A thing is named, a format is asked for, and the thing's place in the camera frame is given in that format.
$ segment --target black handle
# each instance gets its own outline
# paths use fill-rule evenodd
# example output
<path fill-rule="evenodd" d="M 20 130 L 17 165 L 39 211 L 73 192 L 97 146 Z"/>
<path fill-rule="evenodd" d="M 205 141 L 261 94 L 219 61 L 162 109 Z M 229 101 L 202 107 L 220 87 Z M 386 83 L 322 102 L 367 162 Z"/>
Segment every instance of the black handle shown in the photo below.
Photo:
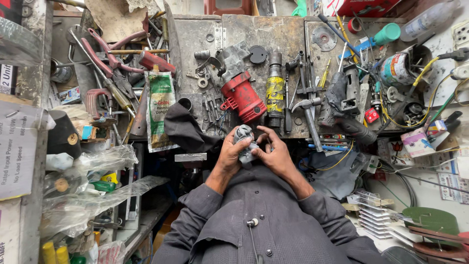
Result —
<path fill-rule="evenodd" d="M 292 116 L 288 108 L 285 108 L 285 120 L 283 120 L 283 124 L 285 125 L 285 133 L 290 133 L 292 131 Z"/>
<path fill-rule="evenodd" d="M 335 122 L 343 129 L 345 133 L 349 134 L 354 139 L 365 145 L 369 145 L 375 142 L 376 138 L 378 137 L 375 132 L 371 131 L 368 129 L 368 127 L 358 122 L 354 118 L 338 117 L 335 119 Z"/>
<path fill-rule="evenodd" d="M 329 23 L 329 20 L 327 20 L 327 17 L 325 17 L 323 14 L 318 15 L 319 19 L 321 19 L 322 22 L 324 23 Z"/>

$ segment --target yellow cylinder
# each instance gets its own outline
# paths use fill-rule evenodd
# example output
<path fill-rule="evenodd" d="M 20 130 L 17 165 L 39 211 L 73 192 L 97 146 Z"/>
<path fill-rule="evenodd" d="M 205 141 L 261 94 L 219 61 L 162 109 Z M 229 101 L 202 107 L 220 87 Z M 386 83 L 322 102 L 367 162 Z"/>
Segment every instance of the yellow cylinder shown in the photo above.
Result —
<path fill-rule="evenodd" d="M 57 254 L 58 264 L 70 264 L 67 246 L 61 246 L 55 253 Z"/>
<path fill-rule="evenodd" d="M 42 245 L 42 256 L 45 264 L 58 264 L 55 255 L 54 243 L 48 241 Z"/>

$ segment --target tin can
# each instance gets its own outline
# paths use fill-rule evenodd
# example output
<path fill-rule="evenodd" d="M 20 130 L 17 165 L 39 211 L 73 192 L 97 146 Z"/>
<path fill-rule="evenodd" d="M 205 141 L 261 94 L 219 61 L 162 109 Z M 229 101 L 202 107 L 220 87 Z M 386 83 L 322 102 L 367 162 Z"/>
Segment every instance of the tin can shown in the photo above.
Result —
<path fill-rule="evenodd" d="M 71 67 L 61 67 L 57 68 L 57 65 L 61 65 L 60 61 L 51 58 L 51 81 L 57 83 L 66 83 L 72 78 L 72 68 Z"/>

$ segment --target yellow tape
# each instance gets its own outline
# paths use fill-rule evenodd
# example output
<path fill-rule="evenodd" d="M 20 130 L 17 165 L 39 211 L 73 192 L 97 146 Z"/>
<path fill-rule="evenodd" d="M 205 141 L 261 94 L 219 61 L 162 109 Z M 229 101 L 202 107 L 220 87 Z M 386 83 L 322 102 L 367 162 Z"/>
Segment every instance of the yellow tape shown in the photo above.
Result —
<path fill-rule="evenodd" d="M 283 111 L 283 83 L 282 77 L 270 77 L 265 84 L 267 112 Z"/>

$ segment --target metal ring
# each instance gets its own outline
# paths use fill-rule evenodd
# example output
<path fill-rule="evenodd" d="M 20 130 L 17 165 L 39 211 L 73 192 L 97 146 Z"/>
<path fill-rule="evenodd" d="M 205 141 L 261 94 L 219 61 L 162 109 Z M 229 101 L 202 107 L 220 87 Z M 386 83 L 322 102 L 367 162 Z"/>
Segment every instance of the metal ring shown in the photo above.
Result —
<path fill-rule="evenodd" d="M 212 42 L 215 37 L 212 35 L 212 34 L 207 34 L 207 36 L 205 37 L 205 39 L 208 41 L 208 42 Z"/>
<path fill-rule="evenodd" d="M 301 125 L 301 124 L 303 124 L 303 119 L 301 119 L 301 117 L 295 117 L 293 122 L 294 122 L 295 125 Z"/>
<path fill-rule="evenodd" d="M 200 88 L 205 88 L 208 85 L 208 81 L 205 78 L 200 78 L 197 83 L 199 84 Z"/>

